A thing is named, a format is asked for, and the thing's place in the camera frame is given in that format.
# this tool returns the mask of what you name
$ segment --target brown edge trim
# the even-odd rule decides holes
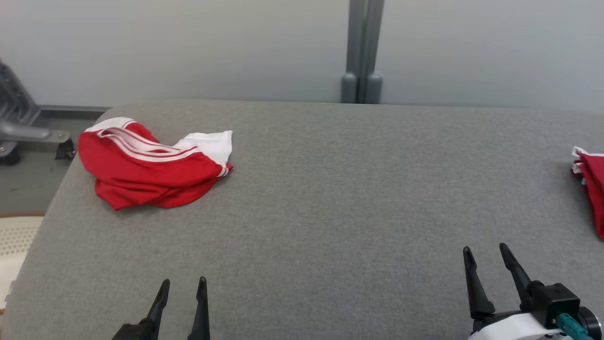
[[[10,214],[0,214],[0,218],[5,217],[40,217],[46,215],[45,212],[12,212]]]

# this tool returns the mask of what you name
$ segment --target gray tablecloth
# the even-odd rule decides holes
[[[464,339],[462,248],[499,311],[498,243],[604,316],[604,244],[574,145],[604,116],[541,110],[166,100],[110,110],[172,144],[234,131],[234,171],[181,208],[114,212],[76,157],[8,302],[4,340],[111,339],[172,281],[160,339],[185,339],[201,275],[213,339]]]

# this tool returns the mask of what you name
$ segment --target gray floor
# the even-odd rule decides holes
[[[77,137],[100,113],[43,112],[36,126],[65,129],[77,147]],[[0,215],[46,211],[71,161],[55,160],[56,145],[21,143],[21,161],[0,165]]]

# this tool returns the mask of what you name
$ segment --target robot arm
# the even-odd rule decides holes
[[[580,299],[561,283],[546,286],[531,281],[505,243],[500,246],[506,268],[512,273],[520,297],[519,310],[495,313],[476,273],[469,247],[463,249],[470,317],[471,340],[602,340],[600,323]]]

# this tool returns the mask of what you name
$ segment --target folded red cloth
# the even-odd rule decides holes
[[[575,146],[571,172],[585,188],[591,205],[591,213],[596,227],[596,233],[604,239],[604,154],[590,154]]]
[[[78,152],[97,179],[95,192],[115,210],[172,208],[197,200],[229,173],[232,134],[193,133],[168,146],[142,124],[118,117],[83,132]]]

